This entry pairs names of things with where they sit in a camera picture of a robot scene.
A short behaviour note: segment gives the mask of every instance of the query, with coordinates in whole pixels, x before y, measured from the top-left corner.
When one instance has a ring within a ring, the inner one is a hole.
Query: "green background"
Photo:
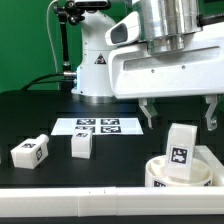
[[[55,72],[50,42],[47,34],[46,12],[51,0],[0,1],[0,92],[21,89],[31,80]],[[224,12],[223,2],[204,4],[200,1],[201,14]],[[113,3],[104,12],[115,21],[126,15],[123,3]],[[50,29],[61,71],[61,39],[58,18],[50,13]],[[70,59],[73,69],[81,63],[80,26],[68,25]],[[56,84],[38,85],[31,89],[57,89]]]

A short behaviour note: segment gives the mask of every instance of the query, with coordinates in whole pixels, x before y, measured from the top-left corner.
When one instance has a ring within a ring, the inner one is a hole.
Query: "white cube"
[[[92,150],[92,130],[75,130],[71,145],[72,157],[89,159]]]
[[[41,135],[37,139],[27,139],[11,150],[15,167],[34,169],[47,156],[48,137]]]
[[[190,179],[196,133],[196,126],[172,124],[166,149],[166,176]]]

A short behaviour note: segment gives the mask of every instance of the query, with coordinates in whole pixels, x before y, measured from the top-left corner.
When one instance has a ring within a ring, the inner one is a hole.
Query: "black cable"
[[[215,23],[221,23],[224,22],[224,13],[217,14],[217,15],[208,15],[208,16],[198,16],[198,26],[206,26],[211,25]]]
[[[49,74],[49,75],[44,75],[39,78],[36,78],[33,81],[31,81],[30,83],[28,83],[27,85],[23,86],[21,90],[26,91],[29,89],[30,86],[34,85],[35,83],[37,83],[40,80],[57,77],[57,76],[63,76],[63,73]]]
[[[29,86],[27,86],[27,88],[25,89],[26,91],[29,89],[29,87],[33,86],[33,85],[39,85],[39,84],[48,84],[48,83],[60,83],[60,82],[65,82],[65,80],[55,80],[55,81],[45,81],[45,82],[34,82],[32,84],[30,84]]]

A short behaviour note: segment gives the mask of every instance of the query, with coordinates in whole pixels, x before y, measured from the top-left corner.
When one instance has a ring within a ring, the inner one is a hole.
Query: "black table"
[[[0,94],[0,188],[143,187],[145,164],[165,154],[172,123],[197,125],[197,145],[207,145],[224,162],[224,115],[218,128],[203,131],[200,119],[208,107],[198,96],[163,98],[155,107],[162,117],[158,129],[148,128],[137,101],[88,104],[60,91],[9,91]],[[71,157],[71,136],[51,136],[57,118],[137,117],[144,135],[93,136],[89,160]],[[10,150],[27,138],[49,136],[49,156],[34,170],[14,168]],[[9,223],[223,223],[224,216],[133,216],[0,219]]]

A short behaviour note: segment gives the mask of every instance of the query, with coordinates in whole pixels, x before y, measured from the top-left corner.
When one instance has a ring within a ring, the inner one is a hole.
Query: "white paper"
[[[137,118],[58,118],[51,135],[73,135],[92,129],[93,135],[143,135]]]

